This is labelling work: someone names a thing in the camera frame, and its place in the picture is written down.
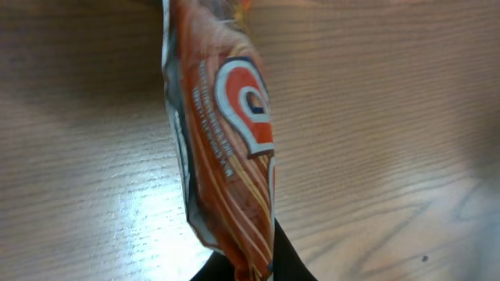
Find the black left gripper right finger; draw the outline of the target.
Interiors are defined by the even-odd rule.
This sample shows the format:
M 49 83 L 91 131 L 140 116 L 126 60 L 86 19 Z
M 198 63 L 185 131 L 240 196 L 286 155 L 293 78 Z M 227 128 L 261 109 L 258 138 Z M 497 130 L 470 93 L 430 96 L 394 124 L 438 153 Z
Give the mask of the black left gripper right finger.
M 317 281 L 300 259 L 277 220 L 275 220 L 274 234 L 273 280 Z

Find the orange Top chocolate bar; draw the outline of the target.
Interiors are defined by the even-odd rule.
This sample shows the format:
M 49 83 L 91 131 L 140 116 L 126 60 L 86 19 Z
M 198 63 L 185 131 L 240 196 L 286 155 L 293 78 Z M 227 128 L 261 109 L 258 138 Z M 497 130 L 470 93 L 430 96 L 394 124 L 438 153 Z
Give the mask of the orange Top chocolate bar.
M 187 222 L 235 280 L 271 280 L 275 143 L 247 1 L 167 0 L 162 73 Z

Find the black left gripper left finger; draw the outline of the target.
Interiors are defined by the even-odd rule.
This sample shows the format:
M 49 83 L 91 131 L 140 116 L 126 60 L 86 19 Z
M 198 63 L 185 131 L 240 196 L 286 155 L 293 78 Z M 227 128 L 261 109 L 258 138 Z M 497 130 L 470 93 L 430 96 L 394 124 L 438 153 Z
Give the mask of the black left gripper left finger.
M 226 256 L 214 251 L 191 281 L 234 281 L 234 267 Z

